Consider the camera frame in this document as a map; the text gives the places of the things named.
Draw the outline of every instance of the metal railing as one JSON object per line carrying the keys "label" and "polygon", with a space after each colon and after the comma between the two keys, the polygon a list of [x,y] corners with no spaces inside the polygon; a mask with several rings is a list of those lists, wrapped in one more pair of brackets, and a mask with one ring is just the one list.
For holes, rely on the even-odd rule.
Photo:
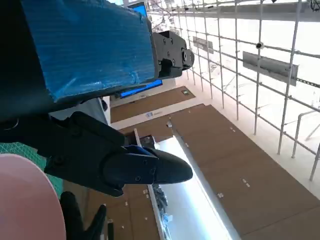
{"label": "metal railing", "polygon": [[[292,95],[290,95],[290,81],[292,79],[292,68],[293,68],[293,60],[294,60],[294,56],[295,55],[302,55],[302,56],[307,56],[307,57],[311,57],[311,58],[317,58],[317,59],[320,59],[320,55],[318,54],[311,54],[311,53],[306,53],[306,52],[301,52],[299,50],[296,50],[295,49],[295,45],[296,45],[296,38],[297,38],[297,32],[298,32],[298,25],[299,25],[299,20],[300,20],[300,12],[301,12],[301,6],[302,6],[302,0],[298,0],[298,3],[297,3],[297,7],[296,7],[296,13],[295,13],[295,24],[294,24],[294,32],[293,32],[293,38],[292,38],[292,46],[291,46],[291,49],[285,49],[285,48],[281,48],[281,47],[275,47],[275,46],[268,46],[268,45],[265,45],[264,47],[267,48],[267,49],[273,49],[273,50],[277,50],[277,51],[282,51],[282,52],[286,52],[286,53],[290,53],[290,61],[289,61],[289,76],[288,76],[288,79],[287,79],[287,82],[286,82],[286,89],[285,89],[285,92],[281,92],[277,89],[274,89],[266,84],[263,84],[261,81],[259,81],[259,77],[260,77],[260,71],[257,71],[257,75],[256,75],[256,79],[253,79],[249,76],[246,76],[244,74],[242,74],[241,72],[239,72],[239,68],[238,68],[238,61],[242,61],[243,62],[243,59],[239,58],[238,57],[238,43],[243,43],[243,44],[249,44],[249,45],[253,45],[253,46],[256,46],[257,43],[253,43],[253,42],[249,42],[249,41],[244,41],[244,40],[240,40],[238,39],[238,32],[237,32],[237,27],[238,27],[238,22],[237,22],[237,12],[238,12],[238,8],[240,8],[241,6],[239,5],[240,2],[242,2],[241,0],[236,0],[236,1],[232,1],[234,3],[234,10],[235,10],[235,39],[233,38],[229,38],[229,37],[225,37],[225,36],[222,36],[221,33],[220,33],[220,18],[219,18],[219,14],[217,14],[217,35],[215,34],[210,34],[207,32],[208,30],[208,26],[207,26],[207,23],[206,23],[206,17],[204,15],[204,22],[205,22],[205,26],[204,26],[204,29],[205,29],[205,32],[199,32],[197,31],[197,26],[196,26],[196,16],[195,14],[192,16],[193,18],[193,21],[194,21],[194,25],[195,25],[195,30],[190,30],[188,28],[188,18],[190,18],[189,16],[187,16],[186,14],[186,11],[184,11],[184,17],[185,17],[185,21],[186,21],[186,29],[183,29],[182,26],[181,26],[181,22],[180,22],[180,17],[181,15],[179,14],[178,15],[178,18],[179,18],[179,27],[176,27],[174,26],[174,28],[176,29],[179,29],[181,32],[182,31],[186,31],[187,32],[187,37],[188,37],[188,43],[189,45],[191,46],[191,43],[193,43],[193,41],[190,40],[190,36],[189,36],[189,33],[195,33],[195,36],[197,37],[198,34],[204,34],[205,35],[205,40],[207,42],[207,49],[208,48],[208,36],[213,36],[213,37],[217,37],[218,38],[218,42],[219,42],[219,50],[216,50],[216,49],[212,49],[214,52],[218,53],[219,54],[219,60],[220,62],[215,62],[213,60],[211,60],[209,58],[209,52],[207,51],[206,53],[206,57],[200,55],[199,53],[199,47],[198,45],[196,46],[197,48],[197,52],[198,54],[195,53],[195,55],[197,55],[196,57],[198,58],[198,68],[200,69],[199,73],[197,73],[195,71],[195,67],[193,66],[192,69],[190,69],[189,71],[192,71],[192,75],[193,75],[193,82],[194,82],[194,85],[196,85],[196,78],[195,76],[198,76],[200,77],[200,80],[201,80],[201,89],[202,91],[204,91],[203,89],[203,80],[208,82],[210,84],[210,92],[211,92],[211,98],[212,98],[212,87],[218,89],[221,91],[221,97],[222,97],[222,107],[224,107],[224,95],[230,97],[231,99],[235,100],[236,102],[236,119],[238,120],[239,119],[239,105],[243,106],[245,109],[249,110],[251,113],[254,114],[254,134],[256,134],[257,132],[257,119],[262,119],[263,121],[265,121],[266,123],[268,123],[269,125],[271,125],[273,128],[277,129],[280,134],[279,134],[279,142],[278,142],[278,149],[277,149],[277,153],[280,154],[281,153],[281,146],[282,146],[282,141],[283,141],[283,136],[286,136],[288,137],[289,139],[291,139],[293,142],[294,142],[294,145],[293,145],[293,150],[292,150],[292,158],[295,157],[295,153],[296,153],[296,149],[297,149],[297,145],[300,145],[301,147],[303,147],[304,149],[306,149],[307,151],[309,151],[310,153],[314,154],[315,155],[315,160],[314,160],[314,164],[313,164],[313,167],[312,167],[312,171],[311,171],[311,176],[310,176],[310,180],[312,181],[313,179],[313,175],[315,174],[315,170],[316,170],[316,167],[317,167],[317,164],[318,164],[318,160],[319,160],[319,156],[320,156],[320,145],[318,147],[318,150],[317,152],[315,152],[314,150],[310,149],[308,146],[306,146],[305,144],[303,144],[302,142],[300,142],[298,140],[298,136],[299,136],[299,130],[300,130],[300,124],[301,124],[301,120],[302,120],[302,117],[304,115],[307,115],[309,113],[314,113],[314,112],[318,112],[320,113],[320,109],[319,108],[316,108],[310,104],[307,104],[295,97],[293,97]],[[259,38],[257,39],[259,42],[262,41],[261,39],[261,31],[262,31],[262,15],[263,15],[263,7],[264,7],[264,4],[263,4],[264,0],[260,0],[260,17],[259,17]],[[216,1],[216,3],[213,3],[215,5],[217,5],[218,7],[218,12],[219,13],[219,2]],[[177,11],[177,12],[182,12],[182,11],[179,11],[180,7],[179,6],[176,6],[176,9],[173,9],[174,11]],[[230,41],[234,41],[235,42],[235,56],[233,55],[230,55],[228,53],[225,53],[225,52],[222,52],[222,49],[221,49],[221,39],[225,39],[225,40],[230,40]],[[257,53],[258,53],[258,61],[257,61],[257,66],[259,68],[259,59],[260,59],[260,50],[258,49],[257,50]],[[222,63],[222,55],[224,56],[227,56],[229,58],[232,58],[232,59],[235,59],[235,70],[231,69],[230,67],[227,67],[225,65],[223,65]],[[205,59],[207,62],[208,62],[208,72],[209,72],[209,79],[206,79],[204,77],[204,75],[202,74],[202,71],[201,71],[201,64],[200,64],[200,58],[202,59]],[[211,78],[211,73],[210,73],[210,63],[213,63],[217,66],[220,67],[220,77],[221,77],[221,88],[216,86],[215,84],[213,84],[212,82],[212,78]],[[235,74],[235,77],[236,77],[236,84],[235,84],[235,87],[236,87],[236,96],[233,97],[231,96],[230,94],[228,94],[224,89],[223,89],[223,69],[225,70],[228,70],[232,73]],[[239,82],[238,82],[238,77],[243,77],[253,83],[255,83],[256,85],[256,96],[255,96],[255,109],[252,110],[251,108],[249,108],[248,106],[246,106],[245,104],[243,104],[240,100],[239,100]],[[283,111],[282,111],[282,118],[281,118],[281,125],[280,127],[276,126],[275,124],[273,124],[272,122],[270,122],[269,120],[267,120],[266,118],[264,118],[263,116],[261,116],[259,113],[258,113],[258,109],[259,109],[259,106],[258,106],[258,97],[259,97],[259,87],[264,87],[274,93],[277,93],[279,94],[280,96],[283,96],[284,97],[284,105],[283,105]],[[286,113],[287,113],[287,106],[288,106],[288,101],[291,100],[291,101],[294,101],[296,103],[299,103],[300,105],[302,106],[305,106],[307,108],[310,109],[310,111],[306,112],[306,113],[301,113],[298,117],[298,121],[297,121],[297,128],[296,128],[296,132],[295,132],[295,137],[292,137],[291,135],[289,135],[284,127],[287,123],[285,123],[285,120],[286,120]]]}

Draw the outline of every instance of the green cutting mat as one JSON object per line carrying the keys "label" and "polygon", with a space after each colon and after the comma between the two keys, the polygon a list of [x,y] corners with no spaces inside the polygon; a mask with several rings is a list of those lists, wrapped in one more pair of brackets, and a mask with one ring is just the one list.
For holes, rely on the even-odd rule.
{"label": "green cutting mat", "polygon": [[[17,154],[23,156],[34,162],[40,169],[42,169],[42,171],[46,166],[46,160],[42,156],[38,155],[35,149],[19,142],[0,143],[0,154]],[[60,198],[60,195],[64,190],[63,180],[55,176],[46,175],[52,183],[56,194]]]}

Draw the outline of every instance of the glass wall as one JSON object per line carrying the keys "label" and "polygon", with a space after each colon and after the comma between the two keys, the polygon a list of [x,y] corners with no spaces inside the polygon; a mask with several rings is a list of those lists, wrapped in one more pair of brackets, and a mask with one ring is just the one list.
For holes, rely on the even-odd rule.
{"label": "glass wall", "polygon": [[175,29],[195,54],[189,81],[205,92],[206,88],[220,89],[235,105],[246,107],[279,130],[279,154],[283,136],[316,154],[320,142],[320,19],[308,2],[157,3],[164,7],[149,14],[168,19],[159,30]]}

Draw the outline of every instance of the wooden floor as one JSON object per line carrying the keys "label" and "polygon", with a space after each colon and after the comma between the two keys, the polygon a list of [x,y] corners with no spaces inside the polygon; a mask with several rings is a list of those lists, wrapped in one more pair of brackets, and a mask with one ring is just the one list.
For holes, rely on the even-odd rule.
{"label": "wooden floor", "polygon": [[320,239],[320,201],[211,105],[122,131],[159,142],[172,137],[169,119],[243,240]]}

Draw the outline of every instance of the white wall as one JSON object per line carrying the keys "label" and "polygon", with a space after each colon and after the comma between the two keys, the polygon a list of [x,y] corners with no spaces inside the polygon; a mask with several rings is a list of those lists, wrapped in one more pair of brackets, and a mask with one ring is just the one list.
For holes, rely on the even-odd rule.
{"label": "white wall", "polygon": [[[174,137],[159,142],[159,147],[188,162]],[[168,201],[167,213],[173,216],[168,223],[172,240],[231,239],[212,204],[208,202],[195,172],[189,181],[161,185],[161,188]]]}

